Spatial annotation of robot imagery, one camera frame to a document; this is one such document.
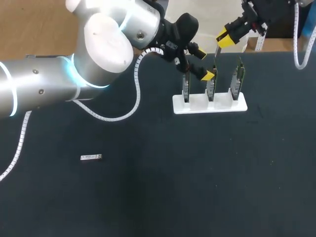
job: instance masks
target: white cable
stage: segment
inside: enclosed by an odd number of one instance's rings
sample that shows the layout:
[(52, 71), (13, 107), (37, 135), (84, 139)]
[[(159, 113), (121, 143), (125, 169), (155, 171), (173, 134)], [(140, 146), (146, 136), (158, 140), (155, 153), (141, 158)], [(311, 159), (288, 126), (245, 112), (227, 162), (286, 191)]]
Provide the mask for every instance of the white cable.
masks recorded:
[(299, 61), (298, 61), (298, 50), (297, 50), (297, 35), (298, 35), (298, 26), (299, 26), (299, 5), (298, 3), (295, 4), (295, 22), (294, 22), (294, 62), (295, 62), (295, 66), (297, 67), (297, 69), (302, 70), (307, 66), (308, 60), (310, 58), (311, 55), (311, 51), (316, 39), (316, 27), (313, 30), (313, 33), (311, 35), (310, 41), (308, 43), (307, 49), (306, 49), (306, 53), (305, 53), (305, 57), (304, 57), (304, 61), (303, 63), (300, 65)]
[(124, 120), (128, 117), (130, 117), (135, 111), (137, 110), (139, 103), (140, 103), (140, 87), (139, 87), (139, 81), (138, 81), (138, 70), (139, 70), (139, 65), (144, 59), (146, 55), (149, 53), (158, 53), (160, 55), (163, 55), (163, 50), (160, 48), (148, 48), (146, 49), (137, 59), (136, 64), (135, 64), (135, 69), (134, 69), (134, 80), (135, 80), (135, 86), (136, 86), (136, 103), (134, 105), (134, 108), (126, 115), (119, 117), (119, 118), (105, 118), (103, 116), (100, 116), (93, 112), (91, 109), (89, 109), (86, 105), (81, 103), (78, 100), (74, 100), (74, 102), (79, 105), (81, 108), (83, 108), (86, 112), (88, 112), (90, 115), (95, 117), (96, 119), (105, 121), (105, 122), (116, 122), (116, 121), (121, 121)]
[(14, 158), (13, 158), (11, 164), (9, 165), (9, 167), (5, 170), (5, 172), (2, 175), (0, 175), (0, 182), (12, 171), (12, 169), (14, 168), (15, 164), (17, 163), (17, 161), (20, 157), (21, 150), (22, 150), (23, 143), (24, 143), (25, 132), (26, 132), (26, 128), (28, 126), (28, 121), (29, 121), (31, 112), (32, 111), (26, 112), (26, 114), (24, 116), (24, 121), (22, 124), (22, 130), (21, 130), (21, 134), (20, 134), (18, 148), (16, 149)]

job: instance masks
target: screw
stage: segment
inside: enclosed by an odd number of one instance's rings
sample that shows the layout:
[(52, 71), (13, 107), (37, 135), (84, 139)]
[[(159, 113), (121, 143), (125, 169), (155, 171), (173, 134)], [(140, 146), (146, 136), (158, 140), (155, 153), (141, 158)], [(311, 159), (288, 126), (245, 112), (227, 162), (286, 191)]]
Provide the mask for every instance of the screw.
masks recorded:
[(139, 33), (137, 34), (137, 38), (138, 38), (138, 40), (143, 40), (143, 39), (144, 39), (144, 37), (145, 37), (145, 35), (144, 35), (144, 33), (143, 33), (143, 32), (139, 32)]

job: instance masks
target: cable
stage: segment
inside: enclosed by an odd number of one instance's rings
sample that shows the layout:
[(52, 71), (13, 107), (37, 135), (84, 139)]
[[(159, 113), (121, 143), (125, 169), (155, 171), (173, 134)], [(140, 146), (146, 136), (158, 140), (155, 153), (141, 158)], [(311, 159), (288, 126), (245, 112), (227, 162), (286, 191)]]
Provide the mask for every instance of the cable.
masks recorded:
[(23, 143), (24, 143), (25, 132), (26, 132), (26, 128), (28, 126), (28, 122), (29, 122), (29, 118), (30, 118), (31, 112), (32, 111), (26, 112), (26, 114), (24, 116), (24, 121), (23, 121), (23, 124), (22, 124), (22, 130), (21, 130), (21, 134), (20, 134), (20, 140), (19, 140), (18, 147), (16, 149), (16, 152), (15, 152), (15, 155), (14, 155), (14, 158), (13, 158), (11, 164), (5, 170), (5, 172), (2, 175), (0, 175), (0, 182), (12, 171), (12, 169), (14, 168), (15, 164), (17, 163), (17, 161), (18, 161), (18, 159), (20, 157), (21, 150), (22, 150)]
[(126, 115), (118, 117), (118, 118), (105, 118), (103, 116), (100, 116), (93, 112), (91, 109), (89, 109), (86, 105), (84, 105), (82, 102), (78, 100), (74, 100), (74, 102), (79, 105), (82, 109), (84, 109), (86, 112), (88, 112), (90, 115), (95, 117), (96, 119), (105, 121), (105, 122), (116, 122), (116, 121), (122, 121), (124, 119), (127, 119), (130, 117), (132, 114), (135, 113), (135, 111), (138, 109), (139, 103), (140, 103), (140, 87), (139, 87), (139, 81), (138, 81), (138, 70), (139, 70), (139, 65), (144, 59), (144, 57), (150, 53), (158, 53), (160, 55), (163, 55), (163, 50), (160, 48), (148, 48), (146, 49), (137, 59), (135, 68), (134, 68), (134, 80), (135, 80), (135, 86), (136, 86), (136, 103), (134, 105), (134, 108)]
[(298, 35), (298, 26), (299, 26), (299, 5), (298, 3), (295, 4), (295, 22), (294, 22), (294, 62), (295, 62), (295, 66), (297, 67), (297, 69), (302, 70), (307, 66), (308, 60), (310, 58), (311, 55), (311, 51), (316, 39), (316, 27), (313, 30), (313, 33), (311, 35), (310, 41), (308, 43), (307, 49), (306, 49), (306, 53), (305, 53), (305, 57), (304, 57), (304, 61), (303, 63), (300, 65), (299, 61), (298, 61), (298, 50), (297, 50), (297, 35)]

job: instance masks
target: black table surface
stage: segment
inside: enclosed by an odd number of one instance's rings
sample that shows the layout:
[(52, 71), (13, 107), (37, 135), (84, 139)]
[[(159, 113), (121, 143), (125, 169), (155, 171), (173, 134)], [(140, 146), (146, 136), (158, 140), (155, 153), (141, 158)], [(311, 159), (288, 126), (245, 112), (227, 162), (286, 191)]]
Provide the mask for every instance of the black table surface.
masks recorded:
[[(237, 54), (218, 59), (228, 90)], [(106, 123), (72, 102), (32, 113), (14, 170), (0, 183), (1, 237), (315, 237), (316, 57), (242, 55), (248, 111), (175, 115), (181, 74), (149, 56), (131, 118)], [(213, 55), (204, 60), (211, 68)], [(85, 102), (110, 117), (135, 102), (130, 67)], [(192, 93), (203, 92), (193, 79)], [(23, 115), (0, 121), (0, 167)], [(102, 161), (81, 162), (81, 155)]]

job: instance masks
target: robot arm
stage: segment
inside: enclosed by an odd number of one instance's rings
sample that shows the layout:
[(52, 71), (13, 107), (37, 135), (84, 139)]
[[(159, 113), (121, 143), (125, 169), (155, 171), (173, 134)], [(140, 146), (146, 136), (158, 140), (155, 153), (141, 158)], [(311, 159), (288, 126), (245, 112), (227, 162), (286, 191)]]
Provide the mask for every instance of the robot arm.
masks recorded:
[(185, 50), (200, 59), (206, 55), (191, 43), (198, 21), (187, 13), (172, 24), (150, 0), (66, 0), (66, 8), (79, 20), (76, 51), (0, 63), (0, 117), (95, 98), (129, 67), (132, 46), (162, 48), (166, 61), (179, 61), (178, 70), (200, 80), (214, 76), (185, 58)]
[(288, 14), (293, 6), (298, 3), (305, 7), (314, 0), (243, 0), (244, 13), (234, 22), (227, 24), (217, 38), (221, 48), (237, 44), (239, 40), (251, 30), (264, 35), (266, 29), (282, 16)]

